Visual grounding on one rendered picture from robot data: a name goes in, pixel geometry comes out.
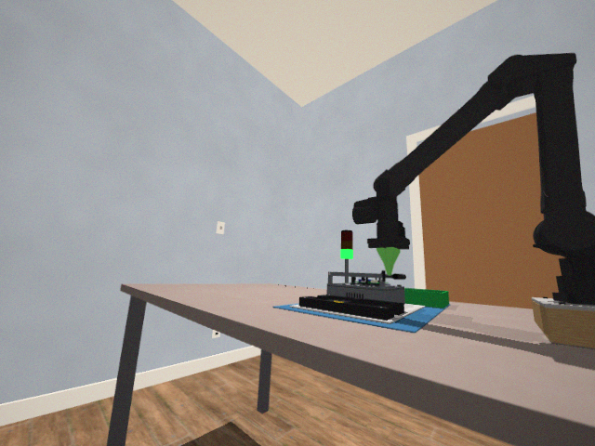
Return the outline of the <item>green bin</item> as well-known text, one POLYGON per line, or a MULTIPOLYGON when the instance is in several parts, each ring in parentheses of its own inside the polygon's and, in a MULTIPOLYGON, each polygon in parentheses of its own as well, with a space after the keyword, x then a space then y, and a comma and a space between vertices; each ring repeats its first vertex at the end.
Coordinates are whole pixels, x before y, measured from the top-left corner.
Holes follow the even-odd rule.
POLYGON ((405 304, 432 308, 445 308, 449 305, 448 291, 404 288, 404 295, 405 304))

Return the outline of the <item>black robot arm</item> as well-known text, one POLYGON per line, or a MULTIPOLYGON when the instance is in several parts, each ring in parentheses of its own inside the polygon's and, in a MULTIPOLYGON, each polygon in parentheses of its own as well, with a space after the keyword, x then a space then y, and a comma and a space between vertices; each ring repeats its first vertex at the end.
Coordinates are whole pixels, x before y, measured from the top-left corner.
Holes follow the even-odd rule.
POLYGON ((397 196, 421 172, 492 112, 502 110, 514 98, 534 93, 544 220, 535 227, 533 247, 568 257, 559 258, 562 276, 556 276, 559 293, 552 293, 553 300, 595 305, 595 216, 586 211, 582 187, 573 91, 575 64, 575 53, 507 58, 468 102, 376 178, 377 197, 354 203, 354 223, 398 219, 397 196))

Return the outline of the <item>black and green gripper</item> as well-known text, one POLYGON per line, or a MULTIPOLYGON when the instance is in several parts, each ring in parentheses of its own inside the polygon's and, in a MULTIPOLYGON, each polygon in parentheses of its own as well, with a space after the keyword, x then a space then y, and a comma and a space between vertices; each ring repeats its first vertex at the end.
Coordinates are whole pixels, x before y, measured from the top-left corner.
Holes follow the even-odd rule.
POLYGON ((399 237, 399 220, 388 218, 388 222, 377 221, 377 238, 367 239, 367 243, 368 248, 377 249, 387 275, 391 275, 400 249, 409 249, 410 240, 399 237))

